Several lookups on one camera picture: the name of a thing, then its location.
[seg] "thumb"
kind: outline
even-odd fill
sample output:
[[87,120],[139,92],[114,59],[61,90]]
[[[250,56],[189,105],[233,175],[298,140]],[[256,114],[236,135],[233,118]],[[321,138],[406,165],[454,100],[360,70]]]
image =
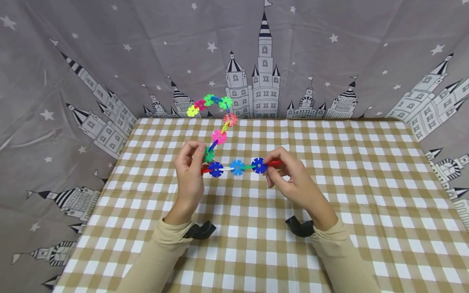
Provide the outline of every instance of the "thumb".
[[194,152],[194,155],[192,156],[192,164],[190,164],[190,168],[193,169],[194,171],[197,171],[198,173],[200,173],[200,168],[202,167],[204,154],[205,154],[205,146],[199,145],[197,147],[197,150]]
[[270,180],[272,180],[272,182],[278,186],[280,192],[285,194],[288,188],[288,182],[286,182],[282,176],[280,176],[279,172],[274,167],[268,167],[267,174],[269,175]]

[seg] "forearm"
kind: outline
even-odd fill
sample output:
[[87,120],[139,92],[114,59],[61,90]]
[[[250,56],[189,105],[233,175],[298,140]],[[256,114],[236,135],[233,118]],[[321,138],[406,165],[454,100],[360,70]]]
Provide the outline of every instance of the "forearm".
[[336,293],[381,292],[373,269],[361,258],[341,220],[325,232],[315,230],[310,239]]
[[183,238],[193,225],[169,225],[160,220],[153,235],[121,281],[116,293],[159,293],[191,239]]

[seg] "brown and white gingham cloth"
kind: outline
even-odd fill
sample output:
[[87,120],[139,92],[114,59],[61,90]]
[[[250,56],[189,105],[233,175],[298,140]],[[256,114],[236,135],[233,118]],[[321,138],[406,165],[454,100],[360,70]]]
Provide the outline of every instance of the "brown and white gingham cloth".
[[[221,120],[142,119],[104,187],[54,292],[117,289],[176,194],[172,160],[186,140],[211,143]],[[469,234],[402,122],[240,120],[215,159],[249,164],[283,146],[306,165],[384,292],[469,292]],[[169,292],[330,292],[307,239],[285,220],[307,214],[247,170],[204,175],[192,241]]]

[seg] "hand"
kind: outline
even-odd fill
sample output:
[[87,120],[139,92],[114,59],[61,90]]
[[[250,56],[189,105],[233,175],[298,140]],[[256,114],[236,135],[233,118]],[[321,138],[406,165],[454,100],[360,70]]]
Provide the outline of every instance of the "hand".
[[[308,175],[303,162],[292,157],[282,147],[268,153],[264,163],[267,164],[275,159],[282,161],[283,167],[279,171],[273,167],[267,168],[266,178],[269,188],[276,185],[284,197],[306,209],[319,230],[327,231],[332,228],[337,223],[337,216],[331,204]],[[290,180],[285,181],[282,176],[289,176]]]
[[180,225],[189,222],[204,194],[204,181],[200,170],[205,154],[205,144],[197,141],[186,142],[176,159],[178,195],[174,206],[164,222]]

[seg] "gray fabric backdrop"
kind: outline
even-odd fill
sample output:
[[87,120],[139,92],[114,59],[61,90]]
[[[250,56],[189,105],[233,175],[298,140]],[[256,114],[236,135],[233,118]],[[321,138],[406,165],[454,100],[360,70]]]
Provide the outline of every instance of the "gray fabric backdrop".
[[49,292],[135,120],[208,93],[409,122],[469,226],[468,2],[0,1],[0,289]]

